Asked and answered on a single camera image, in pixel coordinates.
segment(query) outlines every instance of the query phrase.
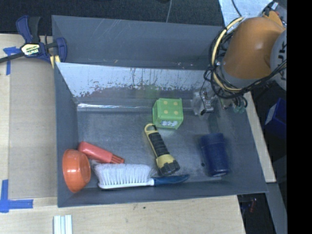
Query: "brush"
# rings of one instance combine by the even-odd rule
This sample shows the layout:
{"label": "brush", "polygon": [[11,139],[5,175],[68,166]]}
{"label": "brush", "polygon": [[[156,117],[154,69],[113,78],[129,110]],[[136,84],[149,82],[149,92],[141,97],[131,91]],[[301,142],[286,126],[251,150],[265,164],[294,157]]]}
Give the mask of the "brush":
{"label": "brush", "polygon": [[152,177],[156,172],[144,164],[97,164],[93,170],[102,189],[177,184],[189,178],[189,175]]}

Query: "black floor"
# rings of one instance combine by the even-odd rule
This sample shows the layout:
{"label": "black floor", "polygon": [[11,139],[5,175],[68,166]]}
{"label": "black floor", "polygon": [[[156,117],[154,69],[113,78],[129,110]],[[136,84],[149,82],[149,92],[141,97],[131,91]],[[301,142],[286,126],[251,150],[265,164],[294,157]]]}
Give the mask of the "black floor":
{"label": "black floor", "polygon": [[[275,0],[287,9],[287,0]],[[218,0],[0,0],[0,33],[16,33],[16,20],[23,15],[40,16],[40,35],[52,35],[51,16],[78,16],[172,23],[223,25]],[[256,110],[263,125],[266,113],[286,92],[277,84],[270,89],[253,91]],[[286,142],[264,132],[268,150],[275,162],[286,154]],[[287,207],[287,180],[280,184]],[[264,194],[238,196],[247,234],[274,234]]]}
{"label": "black floor", "polygon": [[[277,103],[278,99],[287,100],[286,91],[276,83],[272,83],[272,86],[267,89],[253,90],[252,95],[261,126],[264,126],[268,111]],[[286,140],[265,130],[263,134],[271,161],[274,164],[287,154]],[[276,171],[275,176],[279,180],[279,174]],[[287,212],[287,178],[283,178],[281,181],[279,188]],[[247,234],[276,234],[265,194],[239,195],[238,200]]]}

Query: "green dice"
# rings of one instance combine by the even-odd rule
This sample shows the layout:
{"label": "green dice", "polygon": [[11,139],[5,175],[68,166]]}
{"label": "green dice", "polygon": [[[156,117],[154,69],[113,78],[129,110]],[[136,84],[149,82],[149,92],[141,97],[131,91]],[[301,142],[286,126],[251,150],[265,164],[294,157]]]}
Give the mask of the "green dice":
{"label": "green dice", "polygon": [[153,106],[156,127],[177,129],[183,122],[182,99],[159,98]]}

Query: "blue cup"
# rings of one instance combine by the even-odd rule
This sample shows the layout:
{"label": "blue cup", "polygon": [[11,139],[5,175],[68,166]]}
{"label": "blue cup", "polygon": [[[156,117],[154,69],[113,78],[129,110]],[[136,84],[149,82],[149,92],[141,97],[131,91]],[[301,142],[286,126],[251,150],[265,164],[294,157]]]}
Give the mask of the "blue cup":
{"label": "blue cup", "polygon": [[230,171],[222,133],[202,136],[200,147],[209,176],[223,176]]}

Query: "gray bin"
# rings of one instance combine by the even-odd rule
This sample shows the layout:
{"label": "gray bin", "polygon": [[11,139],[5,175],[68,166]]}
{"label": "gray bin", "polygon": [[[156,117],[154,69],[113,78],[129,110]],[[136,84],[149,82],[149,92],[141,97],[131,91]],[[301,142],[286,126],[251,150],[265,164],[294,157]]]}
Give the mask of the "gray bin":
{"label": "gray bin", "polygon": [[[246,113],[219,103],[207,120],[191,107],[203,84],[208,50],[220,27],[158,22],[53,16],[53,37],[64,37],[68,59],[55,67],[58,151],[58,206],[85,206],[264,193],[267,191]],[[144,133],[158,98],[182,98],[184,120],[177,129],[160,129],[179,162],[183,184],[102,191],[92,173],[77,193],[62,174],[66,149],[87,141],[125,159],[156,168]],[[212,178],[202,166],[199,138],[221,132],[230,172]]]}

